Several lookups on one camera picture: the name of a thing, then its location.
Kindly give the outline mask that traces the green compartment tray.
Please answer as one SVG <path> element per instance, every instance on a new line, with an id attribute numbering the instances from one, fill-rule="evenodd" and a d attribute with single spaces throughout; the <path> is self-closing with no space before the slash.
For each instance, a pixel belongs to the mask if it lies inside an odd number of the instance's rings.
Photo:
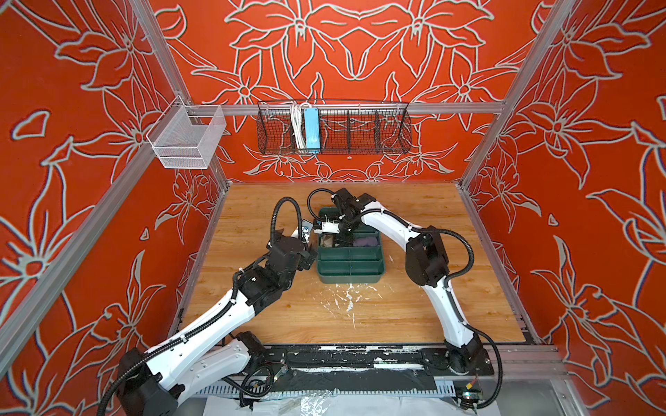
<path id="1" fill-rule="evenodd" d="M 324 248 L 317 235 L 317 275 L 323 284 L 375 284 L 386 271 L 380 232 L 368 225 L 361 225 L 354 231 L 358 237 L 377 236 L 380 244 L 376 247 Z"/>

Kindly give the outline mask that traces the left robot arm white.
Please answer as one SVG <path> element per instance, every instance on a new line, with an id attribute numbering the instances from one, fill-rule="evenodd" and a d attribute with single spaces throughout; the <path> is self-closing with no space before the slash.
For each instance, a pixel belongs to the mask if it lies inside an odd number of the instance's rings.
<path id="1" fill-rule="evenodd" d="M 236 271 L 232 289 L 204 315 L 145 352 L 134 348 L 123 355 L 97 414 L 119 400 L 127 415 L 172 415 L 199 390 L 256 362 L 263 345 L 237 329 L 291 289 L 297 272 L 310 269 L 317 256 L 311 229 L 302 220 L 291 236 L 272 232 L 267 253 Z"/>

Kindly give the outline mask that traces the argyle brown green sock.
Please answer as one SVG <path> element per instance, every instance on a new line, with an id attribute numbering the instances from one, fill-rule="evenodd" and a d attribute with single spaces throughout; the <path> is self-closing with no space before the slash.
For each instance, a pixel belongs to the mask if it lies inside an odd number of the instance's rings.
<path id="1" fill-rule="evenodd" d="M 335 248 L 339 246 L 338 238 L 331 234 L 323 235 L 320 239 L 320 245 L 324 248 Z"/>

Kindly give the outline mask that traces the purple sock teal toe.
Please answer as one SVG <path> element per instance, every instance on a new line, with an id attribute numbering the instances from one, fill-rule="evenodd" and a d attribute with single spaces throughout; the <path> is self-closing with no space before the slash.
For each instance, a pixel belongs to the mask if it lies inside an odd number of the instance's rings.
<path id="1" fill-rule="evenodd" d="M 358 237 L 353 241 L 354 247 L 376 247 L 379 244 L 377 236 Z"/>

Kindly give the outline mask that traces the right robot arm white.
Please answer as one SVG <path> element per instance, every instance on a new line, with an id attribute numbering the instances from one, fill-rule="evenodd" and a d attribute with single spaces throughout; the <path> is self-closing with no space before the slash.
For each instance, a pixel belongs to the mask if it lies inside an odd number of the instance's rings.
<path id="1" fill-rule="evenodd" d="M 311 200 L 320 192 L 331 196 L 331 202 L 339 211 L 336 217 L 320 217 L 311 208 Z M 475 263 L 473 248 L 462 235 L 448 229 L 434 226 L 423 228 L 410 223 L 392 213 L 371 195 L 365 193 L 356 197 L 345 188 L 336 192 L 317 188 L 308 195 L 307 207 L 315 218 L 318 232 L 340 234 L 367 225 L 402 248 L 408 277 L 425 291 L 442 326 L 449 352 L 449 368 L 459 375 L 469 374 L 475 369 L 483 350 L 483 335 L 468 322 L 452 286 L 452 281 L 467 274 Z M 465 248 L 468 262 L 461 270 L 449 269 L 443 235 L 453 237 Z"/>

